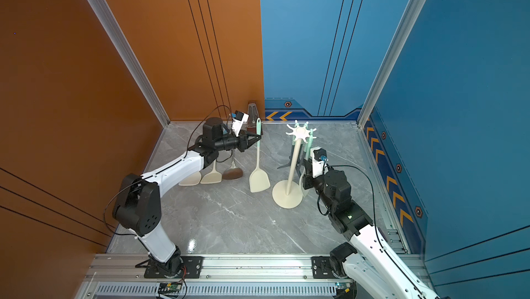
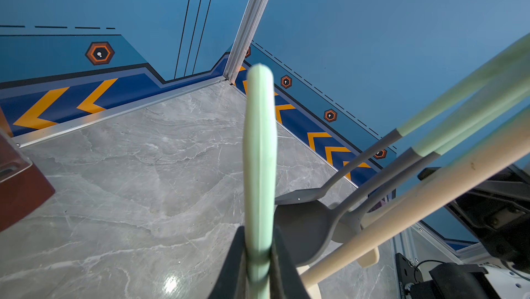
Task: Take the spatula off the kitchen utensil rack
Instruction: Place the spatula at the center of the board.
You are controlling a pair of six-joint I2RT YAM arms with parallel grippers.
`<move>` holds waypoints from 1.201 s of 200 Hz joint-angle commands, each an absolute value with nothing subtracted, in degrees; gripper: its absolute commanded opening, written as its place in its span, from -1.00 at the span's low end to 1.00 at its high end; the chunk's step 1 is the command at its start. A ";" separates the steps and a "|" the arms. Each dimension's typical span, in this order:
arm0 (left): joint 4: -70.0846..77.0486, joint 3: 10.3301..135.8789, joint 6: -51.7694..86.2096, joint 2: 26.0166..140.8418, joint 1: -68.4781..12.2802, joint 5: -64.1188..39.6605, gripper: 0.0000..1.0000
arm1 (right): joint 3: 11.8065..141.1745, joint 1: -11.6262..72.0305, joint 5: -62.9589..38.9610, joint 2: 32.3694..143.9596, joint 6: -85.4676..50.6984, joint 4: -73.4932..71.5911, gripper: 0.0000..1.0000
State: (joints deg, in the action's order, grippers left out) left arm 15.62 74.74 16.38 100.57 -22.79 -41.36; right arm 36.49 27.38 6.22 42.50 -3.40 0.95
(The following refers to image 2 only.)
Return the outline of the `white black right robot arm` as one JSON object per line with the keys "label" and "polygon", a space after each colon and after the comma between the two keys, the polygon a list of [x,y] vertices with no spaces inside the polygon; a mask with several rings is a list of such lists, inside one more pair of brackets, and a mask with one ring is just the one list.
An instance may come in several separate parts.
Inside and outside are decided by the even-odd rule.
{"label": "white black right robot arm", "polygon": [[528,298],[529,175],[508,166],[445,208],[503,266],[436,260],[426,281],[420,266],[397,252],[399,298]]}

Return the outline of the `grey ladle mint handle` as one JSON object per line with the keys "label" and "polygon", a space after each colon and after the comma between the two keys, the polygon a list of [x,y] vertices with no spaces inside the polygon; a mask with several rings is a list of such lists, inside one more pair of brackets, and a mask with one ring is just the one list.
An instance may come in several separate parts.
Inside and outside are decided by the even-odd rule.
{"label": "grey ladle mint handle", "polygon": [[285,242],[295,265],[300,267],[320,257],[342,219],[352,235],[360,233],[361,218],[376,203],[422,167],[437,160],[515,106],[528,92],[529,55],[525,54],[500,65],[491,75],[483,75],[481,83],[474,86],[464,82],[457,84],[455,91],[447,92],[447,97],[438,109],[426,108],[422,115],[423,122],[464,101],[434,130],[358,187],[338,206],[330,208],[320,202],[320,198],[347,171],[364,162],[368,158],[367,152],[350,161],[322,187],[293,191],[278,197],[274,221],[286,236]]}

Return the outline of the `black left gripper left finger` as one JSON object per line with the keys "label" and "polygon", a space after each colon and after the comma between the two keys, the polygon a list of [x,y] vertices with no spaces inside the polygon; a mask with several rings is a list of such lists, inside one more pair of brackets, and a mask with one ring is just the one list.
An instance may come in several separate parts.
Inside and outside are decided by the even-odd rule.
{"label": "black left gripper left finger", "polygon": [[230,249],[208,299],[245,298],[247,292],[247,252],[244,227],[237,229]]}

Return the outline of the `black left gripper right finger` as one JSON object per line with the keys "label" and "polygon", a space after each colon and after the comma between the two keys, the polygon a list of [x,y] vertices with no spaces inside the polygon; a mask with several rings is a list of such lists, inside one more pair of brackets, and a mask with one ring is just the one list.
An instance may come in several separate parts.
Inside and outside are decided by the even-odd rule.
{"label": "black left gripper right finger", "polygon": [[293,264],[282,233],[277,226],[273,228],[270,259],[271,298],[311,298]]}

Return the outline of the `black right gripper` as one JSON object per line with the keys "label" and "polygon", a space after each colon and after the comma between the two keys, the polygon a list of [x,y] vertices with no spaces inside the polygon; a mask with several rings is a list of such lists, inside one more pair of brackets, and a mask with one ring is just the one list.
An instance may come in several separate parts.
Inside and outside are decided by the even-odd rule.
{"label": "black right gripper", "polygon": [[420,221],[450,254],[462,262],[496,258],[513,264],[529,263],[529,174],[510,165],[444,206],[473,237],[444,237]]}

